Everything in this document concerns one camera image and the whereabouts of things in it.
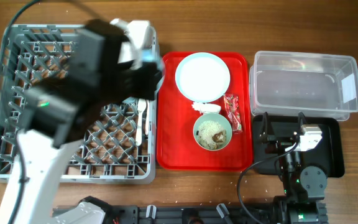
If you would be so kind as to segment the green bowl with food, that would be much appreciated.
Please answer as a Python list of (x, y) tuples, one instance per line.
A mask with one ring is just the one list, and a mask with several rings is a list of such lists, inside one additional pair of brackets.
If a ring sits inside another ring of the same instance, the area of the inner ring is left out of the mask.
[(232, 139), (230, 122), (217, 113), (200, 116), (193, 126), (196, 143), (207, 151), (224, 149)]

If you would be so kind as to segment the light blue plate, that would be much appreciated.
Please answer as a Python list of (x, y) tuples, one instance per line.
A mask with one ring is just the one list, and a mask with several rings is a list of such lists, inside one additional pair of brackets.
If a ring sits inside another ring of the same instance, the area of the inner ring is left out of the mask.
[(218, 56), (198, 52), (185, 57), (175, 70), (180, 93), (198, 103), (209, 103), (223, 96), (229, 88), (231, 74)]

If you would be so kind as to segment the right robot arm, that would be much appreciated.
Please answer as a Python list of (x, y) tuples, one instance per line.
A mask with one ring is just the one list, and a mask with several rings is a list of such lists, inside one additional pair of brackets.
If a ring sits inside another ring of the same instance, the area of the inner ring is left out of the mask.
[(323, 138), (317, 124), (309, 124), (298, 113), (298, 129), (292, 136), (279, 137), (274, 133), (269, 114), (262, 115), (262, 129), (258, 142), (265, 144), (265, 152), (282, 180), (284, 195), (273, 199), (270, 209), (272, 223), (321, 223), (318, 203), (324, 199), (327, 174), (322, 168), (306, 165), (301, 156), (312, 151)]

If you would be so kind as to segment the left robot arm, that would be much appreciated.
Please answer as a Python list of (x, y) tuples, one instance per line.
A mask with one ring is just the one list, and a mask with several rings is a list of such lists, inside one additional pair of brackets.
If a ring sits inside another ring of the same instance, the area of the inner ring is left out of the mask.
[(17, 156), (0, 205), (0, 223), (49, 223), (68, 161), (102, 107), (154, 100), (164, 68), (149, 21), (93, 19), (77, 35), (65, 78), (48, 77), (24, 92)]

